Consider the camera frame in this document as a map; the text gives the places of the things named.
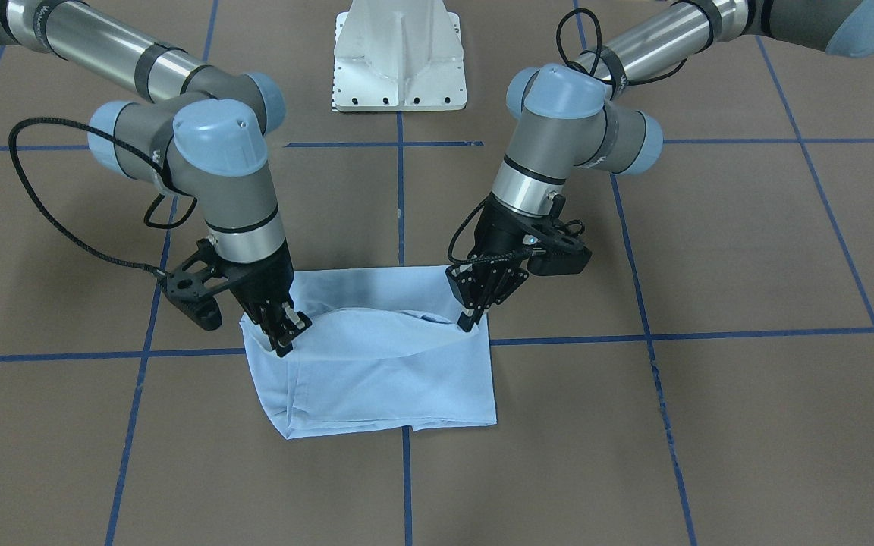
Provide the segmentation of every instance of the folded cloth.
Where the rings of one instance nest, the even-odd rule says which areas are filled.
[[[243,317],[258,400],[287,439],[497,422],[488,325],[457,327],[443,266],[297,271],[313,325],[287,356]]]

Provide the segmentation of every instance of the cloth fold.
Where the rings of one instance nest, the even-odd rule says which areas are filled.
[[[291,296],[313,325],[287,356],[241,321],[258,400],[285,438],[497,422],[486,319],[457,327],[443,266],[298,271]]]

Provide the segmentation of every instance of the white plastic base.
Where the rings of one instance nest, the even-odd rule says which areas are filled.
[[[460,110],[461,18],[442,0],[354,0],[336,17],[334,111]]]

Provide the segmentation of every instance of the metallic robot link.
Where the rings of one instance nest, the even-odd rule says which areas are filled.
[[[465,331],[513,294],[528,271],[568,275],[585,268],[590,252],[579,238],[582,225],[558,218],[572,167],[639,174],[659,158],[659,125],[611,100],[630,83],[745,34],[862,58],[874,53],[874,0],[680,0],[569,63],[596,67],[590,75],[550,64],[514,77],[507,104],[517,127],[492,192],[475,210],[481,218],[474,246],[466,259],[448,251],[447,276],[464,307],[458,324]]]
[[[294,270],[263,138],[285,117],[276,84],[226,74],[79,0],[0,0],[0,45],[51,52],[153,103],[109,103],[90,124],[149,153],[169,180],[120,146],[88,141],[102,165],[202,206],[209,236],[160,289],[204,329],[221,325],[214,296],[231,290],[278,355],[291,350],[312,322],[288,296]],[[222,281],[206,286],[212,278]]]

